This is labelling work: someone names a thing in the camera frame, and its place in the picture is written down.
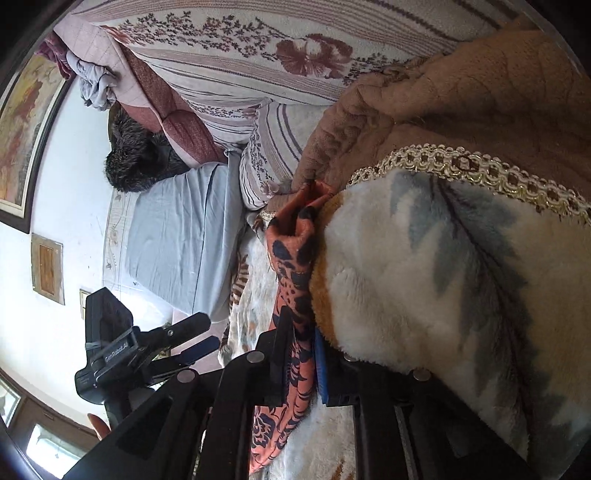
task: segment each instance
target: framed picture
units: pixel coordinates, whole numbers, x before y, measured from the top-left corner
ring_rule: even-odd
[[[33,290],[39,295],[64,305],[62,247],[62,244],[42,236],[31,235]]]
[[[25,233],[43,149],[70,83],[33,55],[0,97],[0,222]]]

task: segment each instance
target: striped pillowcase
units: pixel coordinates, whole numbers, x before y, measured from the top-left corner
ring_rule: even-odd
[[[259,210],[273,195],[290,191],[302,150],[327,108],[270,102],[258,109],[254,132],[240,163],[246,208]]]

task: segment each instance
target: light blue sheet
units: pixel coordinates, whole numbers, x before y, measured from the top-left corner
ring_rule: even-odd
[[[187,314],[228,318],[230,268],[244,226],[240,155],[207,163],[140,194],[126,267],[143,287]]]

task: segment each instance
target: gold trim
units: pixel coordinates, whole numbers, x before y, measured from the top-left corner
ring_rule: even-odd
[[[395,168],[422,171],[441,179],[486,187],[493,193],[552,210],[559,215],[579,218],[591,225],[591,204],[574,190],[566,189],[552,180],[530,175],[497,157],[480,152],[471,153],[463,147],[424,144],[400,148],[375,167],[356,171],[347,188],[363,181],[383,178]]]
[[[275,215],[277,215],[277,212],[267,212],[266,210],[259,212],[259,217],[265,222],[265,228],[269,226],[269,222],[275,218]]]

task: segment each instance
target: screw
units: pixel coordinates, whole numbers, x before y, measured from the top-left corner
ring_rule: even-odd
[[[195,374],[195,372],[189,368],[187,370],[181,370],[177,374],[177,380],[181,383],[189,383],[195,380],[196,376],[197,375]]]
[[[265,354],[263,352],[259,352],[258,350],[254,350],[246,356],[246,360],[248,360],[252,364],[259,364],[264,359],[265,359]]]
[[[426,382],[431,378],[431,372],[426,368],[416,368],[413,370],[413,377],[419,382]]]

